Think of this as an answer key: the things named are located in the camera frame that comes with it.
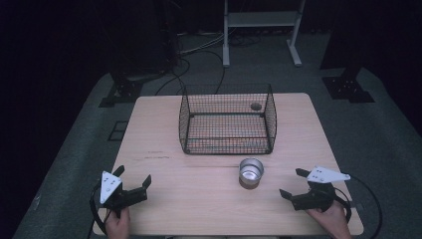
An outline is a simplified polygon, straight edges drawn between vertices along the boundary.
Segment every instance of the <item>silver can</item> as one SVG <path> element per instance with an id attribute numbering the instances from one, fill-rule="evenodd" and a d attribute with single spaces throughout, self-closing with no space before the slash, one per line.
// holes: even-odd
<path id="1" fill-rule="evenodd" d="M 239 165 L 239 182 L 246 189 L 258 187 L 264 175 L 264 164 L 255 157 L 245 158 Z"/>

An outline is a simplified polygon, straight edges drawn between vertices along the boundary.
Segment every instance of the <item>small object in basket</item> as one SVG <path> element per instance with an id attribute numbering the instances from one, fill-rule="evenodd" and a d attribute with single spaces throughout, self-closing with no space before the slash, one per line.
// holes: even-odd
<path id="1" fill-rule="evenodd" d="M 261 104 L 259 104 L 259 103 L 252 103 L 251 104 L 251 109 L 253 110 L 253 111 L 259 111 L 260 109 L 262 108 L 262 106 L 261 106 Z"/>

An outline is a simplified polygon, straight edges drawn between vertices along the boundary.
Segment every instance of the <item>wire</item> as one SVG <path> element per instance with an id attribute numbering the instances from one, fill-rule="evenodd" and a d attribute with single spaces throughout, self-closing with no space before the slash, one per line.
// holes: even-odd
<path id="1" fill-rule="evenodd" d="M 111 210 L 108 211 L 108 214 L 106 215 L 105 220 L 104 220 L 104 224 L 106 224 L 106 220 L 109 218 L 110 214 L 111 214 Z"/>
<path id="2" fill-rule="evenodd" d="M 316 189 L 316 188 L 312 188 L 311 189 L 311 191 L 317 192 L 317 193 L 320 193 L 320 194 L 323 194 L 324 196 L 326 196 L 327 198 L 331 199 L 332 201 L 339 202 L 343 206 L 343 208 L 346 210 L 345 220 L 348 223 L 350 221 L 350 217 L 351 217 L 350 201 L 348 200 L 348 197 L 341 190 L 339 190 L 339 189 L 337 189 L 337 190 L 339 192 L 341 192 L 345 196 L 345 198 L 346 198 L 347 201 L 345 201 L 341 197 L 337 196 L 337 194 L 335 194 L 335 192 L 334 192 L 334 195 L 331 195 L 330 193 L 328 193 L 327 191 L 324 191 L 324 190 L 320 190 L 320 189 Z"/>
<path id="3" fill-rule="evenodd" d="M 180 74 L 180 75 L 176 75 L 176 74 L 174 74 L 174 78 L 172 78 L 172 79 L 170 79 L 170 80 L 168 80 L 166 83 L 164 83 L 156 92 L 155 92 L 155 95 L 156 96 L 158 96 L 158 93 L 165 87 L 165 86 L 167 86 L 169 83 L 171 83 L 172 81 L 174 81 L 174 80 L 179 80 L 179 83 L 181 84 L 181 86 L 184 86 L 184 83 L 180 80 L 180 77 L 181 76 L 183 76 L 184 74 L 186 74 L 188 71 L 189 71 L 189 69 L 190 69 L 190 63 L 187 61 L 187 60 L 185 60 L 185 59 L 180 59 L 181 61 L 183 61 L 183 62 L 185 62 L 185 63 L 187 63 L 187 68 L 186 68 L 186 70 L 184 70 L 183 72 L 182 72 L 182 74 Z"/>
<path id="4" fill-rule="evenodd" d="M 362 180 L 360 180 L 359 178 L 357 178 L 354 175 L 351 175 L 350 173 L 346 173 L 346 172 L 342 172 L 342 173 L 348 174 L 348 175 L 350 175 L 350 177 L 352 177 L 356 181 L 360 182 L 368 190 L 368 192 L 371 194 L 373 200 L 375 201 L 376 206 L 378 208 L 378 225 L 377 225 L 377 227 L 375 229 L 375 232 L 370 237 L 371 239 L 372 238 L 375 238 L 376 236 L 378 236 L 379 231 L 381 230 L 381 227 L 382 227 L 382 209 L 381 209 L 381 204 L 378 201 L 378 198 L 375 196 L 375 193 L 373 193 L 373 191 L 369 188 L 369 186 L 366 185 Z"/>
<path id="5" fill-rule="evenodd" d="M 258 35 L 256 36 L 257 40 L 252 39 L 251 37 L 244 37 L 240 35 L 234 35 L 229 40 L 229 44 L 231 47 L 237 47 L 237 48 L 246 48 L 250 47 L 252 45 L 258 44 L 261 42 L 261 37 Z"/>
<path id="6" fill-rule="evenodd" d="M 168 71 L 165 70 L 165 71 L 163 71 L 161 73 L 158 73 L 158 74 L 153 75 L 153 76 L 150 76 L 150 77 L 140 78 L 140 79 L 136 79 L 136 80 L 129 80 L 129 81 L 131 83 L 140 83 L 140 84 L 143 84 L 143 83 L 146 83 L 146 82 L 149 82 L 149 81 L 160 79 L 160 78 L 164 77 L 165 75 L 167 75 L 167 73 L 168 73 Z"/>
<path id="7" fill-rule="evenodd" d="M 175 3 L 174 1 L 169 1 L 173 6 L 175 6 L 177 9 L 181 10 L 182 7 L 180 7 L 179 4 Z"/>
<path id="8" fill-rule="evenodd" d="M 101 182 L 99 181 L 93 188 L 93 191 L 91 192 L 91 199 L 90 199 L 90 209 L 94 216 L 94 221 L 97 222 L 99 225 L 101 231 L 106 235 L 106 226 L 102 222 L 102 220 L 99 217 L 99 214 L 97 212 L 96 202 L 94 200 L 94 197 L 96 195 L 97 190 L 101 187 Z"/>
<path id="9" fill-rule="evenodd" d="M 216 56 L 216 57 L 220 60 L 220 62 L 221 62 L 221 66 L 223 66 L 223 59 L 222 59 L 222 58 L 220 57 L 220 55 L 218 55 L 217 53 L 215 53 L 215 52 L 211 52 L 211 51 L 197 51 L 197 52 L 193 52 L 193 53 L 191 53 L 191 54 L 197 54 L 197 53 L 209 53 L 209 54 L 212 54 L 212 55 Z M 220 78 L 219 83 L 217 84 L 217 89 L 216 89 L 216 91 L 215 91 L 214 95 L 217 95 L 218 91 L 219 91 L 219 90 L 220 90 L 220 88 L 221 88 L 221 85 L 223 84 L 224 77 L 225 77 L 225 75 L 226 75 L 226 68 L 224 68 L 224 67 L 222 67 L 222 68 L 223 68 L 223 73 L 222 73 L 222 76 L 221 76 L 221 78 Z"/>
<path id="10" fill-rule="evenodd" d="M 246 10 L 246 12 L 249 12 L 249 10 L 251 9 L 251 6 L 252 6 L 253 2 L 254 2 L 254 1 L 251 1 L 251 2 L 249 3 L 249 6 L 248 6 L 248 9 Z M 240 8 L 239 12 L 243 12 L 243 8 L 245 7 L 245 3 L 246 3 L 246 0 L 244 0 L 244 1 L 242 2 L 242 6 L 241 6 L 241 8 Z M 229 32 L 229 34 L 228 34 L 228 35 L 229 35 L 229 37 L 230 37 L 230 35 L 232 35 L 232 34 L 236 31 L 236 29 L 237 29 L 237 28 L 233 28 L 233 29 Z M 216 44 L 220 43 L 223 39 L 224 39 L 224 34 L 223 34 L 223 33 L 221 33 L 221 34 L 220 34 L 220 36 L 218 36 L 216 39 L 213 39 L 213 40 L 211 40 L 211 41 L 209 41 L 209 42 L 207 42 L 207 43 L 204 43 L 204 44 L 202 44 L 202 45 L 201 45 L 201 46 L 199 46 L 199 47 L 196 47 L 196 48 L 193 48 L 193 49 L 190 49 L 190 50 L 186 50 L 186 51 L 180 51 L 180 55 L 185 55 L 185 54 L 193 53 L 193 52 L 196 52 L 196 51 L 199 51 L 199 50 L 205 49 L 205 48 L 209 48 L 209 47 L 211 47 L 211 46 L 213 46 L 213 45 L 216 45 Z"/>
<path id="11" fill-rule="evenodd" d="M 249 39 L 249 43 L 246 43 L 246 44 L 234 44 L 234 43 L 232 43 L 232 35 L 233 35 L 233 33 L 235 32 L 237 30 L 237 28 L 233 28 L 230 32 L 229 32 L 229 37 L 230 37 L 230 39 L 229 39 L 229 45 L 230 46 L 233 46 L 233 47 L 249 47 L 249 46 L 251 46 L 251 45 L 254 45 L 254 44 L 257 44 L 257 43 L 260 43 L 261 42 L 261 37 L 259 37 L 259 36 L 257 36 L 257 38 L 258 38 L 258 40 L 257 41 L 254 41 L 254 40 L 252 40 L 251 38 L 245 38 L 245 37 L 242 37 L 242 38 L 244 38 L 244 39 Z M 217 38 L 215 38 L 215 39 L 213 39 L 213 40 L 211 40 L 211 41 L 209 41 L 209 42 L 207 42 L 207 43 L 204 43 L 204 44 L 202 44 L 201 46 L 199 46 L 199 47 L 196 47 L 196 48 L 193 48 L 193 49 L 189 49 L 189 50 L 185 50 L 185 51 L 180 51 L 180 55 L 186 55 L 186 54 L 190 54 L 190 53 L 193 53 L 193 52 L 196 52 L 196 51 L 200 51 L 200 50 L 203 50 L 203 49 L 206 49 L 206 48 L 209 48 L 209 47 L 211 47 L 211 46 L 214 46 L 214 45 L 216 45 L 216 44 L 218 44 L 218 43 L 220 43 L 221 41 L 223 41 L 223 39 L 224 39 L 224 34 L 220 34 L 220 36 L 218 36 Z"/>
<path id="12" fill-rule="evenodd" d="M 341 191 L 340 189 L 338 189 L 338 188 L 334 188 L 335 190 L 337 190 L 338 192 L 340 192 L 343 196 L 344 196 L 344 198 L 345 198 L 345 200 L 346 200 L 346 202 L 347 202 L 347 204 L 348 204 L 348 206 L 350 206 L 350 200 L 348 199 L 348 197 L 345 195 L 345 193 L 343 192 L 343 191 Z"/>

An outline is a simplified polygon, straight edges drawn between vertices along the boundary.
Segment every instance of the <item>metal stand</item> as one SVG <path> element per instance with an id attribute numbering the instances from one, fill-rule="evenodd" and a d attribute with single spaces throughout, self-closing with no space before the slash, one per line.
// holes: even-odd
<path id="1" fill-rule="evenodd" d="M 375 100 L 364 91 L 356 77 L 361 69 L 360 54 L 353 56 L 340 77 L 322 78 L 329 94 L 334 100 L 349 100 L 351 103 L 374 103 Z"/>
<path id="2" fill-rule="evenodd" d="M 114 104 L 119 103 L 135 103 L 139 98 L 142 84 L 134 83 L 122 76 L 121 74 L 110 72 L 114 81 L 106 98 L 100 103 L 100 108 L 112 108 Z"/>
<path id="3" fill-rule="evenodd" d="M 301 26 L 306 0 L 301 0 L 298 11 L 286 12 L 246 12 L 229 13 L 228 0 L 224 2 L 224 43 L 223 43 L 223 66 L 230 66 L 229 54 L 229 28 L 231 27 L 283 27 L 293 26 L 292 38 L 287 41 L 296 67 L 302 65 L 302 61 L 296 50 L 296 38 Z"/>

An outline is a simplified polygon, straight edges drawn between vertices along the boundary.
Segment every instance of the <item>human hand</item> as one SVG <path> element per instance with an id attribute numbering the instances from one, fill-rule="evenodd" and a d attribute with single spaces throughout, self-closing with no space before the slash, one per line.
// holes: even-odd
<path id="1" fill-rule="evenodd" d="M 320 209 L 306 210 L 320 226 L 334 239 L 350 239 L 350 231 L 345 220 L 343 206 L 335 201 L 325 212 Z"/>
<path id="2" fill-rule="evenodd" d="M 117 218 L 114 211 L 110 212 L 109 217 L 105 222 L 105 231 L 108 239 L 129 238 L 129 226 L 130 214 L 128 207 L 121 209 L 120 218 Z"/>

